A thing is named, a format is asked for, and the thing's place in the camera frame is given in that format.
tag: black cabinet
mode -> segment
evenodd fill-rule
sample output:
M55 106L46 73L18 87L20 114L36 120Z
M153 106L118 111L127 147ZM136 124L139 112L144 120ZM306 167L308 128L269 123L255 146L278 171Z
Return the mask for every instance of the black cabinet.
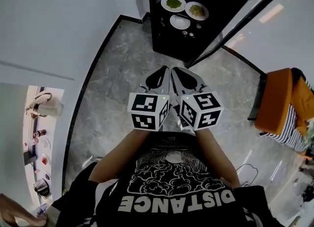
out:
M201 3L209 11L209 17L204 21L198 21L187 15L184 10L179 13L167 11L161 6L161 0L150 0L150 9L153 50L182 60L189 68L217 51L272 0L261 0L225 37L221 36L222 30L248 0L185 1ZM186 29L187 34L170 24L172 15L190 20L190 26Z

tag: white wall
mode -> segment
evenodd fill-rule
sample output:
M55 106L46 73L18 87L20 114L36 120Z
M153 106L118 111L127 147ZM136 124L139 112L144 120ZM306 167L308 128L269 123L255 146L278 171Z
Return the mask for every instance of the white wall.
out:
M0 93L0 193L32 208L22 146L27 87L0 83Z
M52 149L57 199L79 92L120 13L115 0L0 0L0 9L0 82L65 89Z
M261 17L279 11L268 21ZM234 26L238 20L230 23ZM262 13L234 36L227 46L246 57L264 72L286 67L300 68L314 84L313 0L274 0Z

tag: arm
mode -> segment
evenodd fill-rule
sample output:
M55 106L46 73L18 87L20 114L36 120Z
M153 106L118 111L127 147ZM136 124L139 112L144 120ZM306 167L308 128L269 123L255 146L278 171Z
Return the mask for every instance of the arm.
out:
M150 131L132 130L110 153L94 167L89 180L106 182L114 179L131 160Z
M241 187L236 169L220 148L209 129L195 131L198 143L207 160L207 164L220 177L231 183L233 188Z
M15 217L24 219L33 226L44 226L47 222L46 216L34 217L17 202L4 194L0 194L0 212L3 220L10 226L18 226L15 222Z

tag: hand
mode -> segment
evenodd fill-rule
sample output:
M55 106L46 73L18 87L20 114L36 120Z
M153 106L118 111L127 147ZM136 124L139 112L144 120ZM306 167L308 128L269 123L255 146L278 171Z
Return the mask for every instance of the hand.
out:
M36 227L45 226L47 216L34 217L17 202L4 194L0 194L0 213L3 220L11 226L18 226L15 217L21 218Z

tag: white cube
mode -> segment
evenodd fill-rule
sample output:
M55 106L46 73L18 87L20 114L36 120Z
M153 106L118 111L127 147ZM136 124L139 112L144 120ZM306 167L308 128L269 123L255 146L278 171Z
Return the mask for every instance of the white cube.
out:
M128 112L134 128L158 131L169 113L169 95L130 93Z
M183 95L180 99L180 116L194 131L218 124L224 108L217 92Z

